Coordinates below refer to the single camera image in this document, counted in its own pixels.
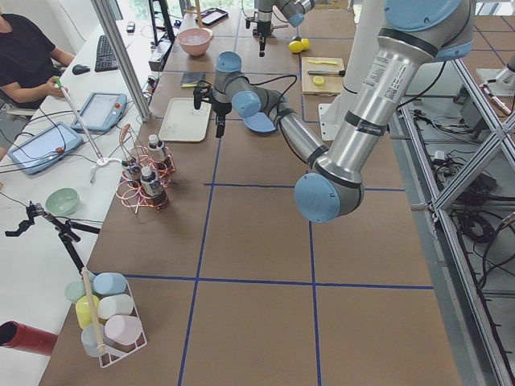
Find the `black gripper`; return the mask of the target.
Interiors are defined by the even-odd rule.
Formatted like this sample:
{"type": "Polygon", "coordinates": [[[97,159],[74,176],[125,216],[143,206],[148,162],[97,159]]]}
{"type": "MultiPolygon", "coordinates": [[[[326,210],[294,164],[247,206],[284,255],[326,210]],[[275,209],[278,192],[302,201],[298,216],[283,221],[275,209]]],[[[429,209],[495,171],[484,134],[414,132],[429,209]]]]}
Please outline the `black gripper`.
{"type": "Polygon", "coordinates": [[[230,102],[213,101],[212,109],[216,114],[216,137],[222,138],[225,134],[225,117],[231,112],[230,102]]]}
{"type": "Polygon", "coordinates": [[[266,54],[266,40],[270,33],[270,21],[258,21],[257,32],[259,39],[259,55],[264,56],[266,54]]]}

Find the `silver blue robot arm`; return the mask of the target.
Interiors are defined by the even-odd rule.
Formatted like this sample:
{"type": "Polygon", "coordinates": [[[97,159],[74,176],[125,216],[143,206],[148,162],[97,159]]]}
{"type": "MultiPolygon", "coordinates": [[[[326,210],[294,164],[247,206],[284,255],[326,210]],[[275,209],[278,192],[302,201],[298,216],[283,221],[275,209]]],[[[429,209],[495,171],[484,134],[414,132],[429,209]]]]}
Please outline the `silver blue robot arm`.
{"type": "Polygon", "coordinates": [[[266,40],[271,32],[272,14],[276,8],[292,27],[298,27],[305,15],[313,10],[320,1],[316,0],[261,0],[258,2],[254,21],[257,24],[259,56],[265,56],[266,40]]]}
{"type": "Polygon", "coordinates": [[[359,21],[358,30],[368,41],[353,45],[376,52],[360,60],[367,73],[330,146],[303,125],[280,92],[251,84],[235,52],[219,54],[214,84],[205,97],[216,114],[217,137],[231,110],[243,118],[264,113],[282,131],[310,168],[295,184],[294,196],[299,212],[311,222],[330,222],[360,206],[361,169],[419,68],[464,57],[472,49],[473,1],[365,1],[363,9],[375,10],[379,18],[370,27],[359,21]]]}

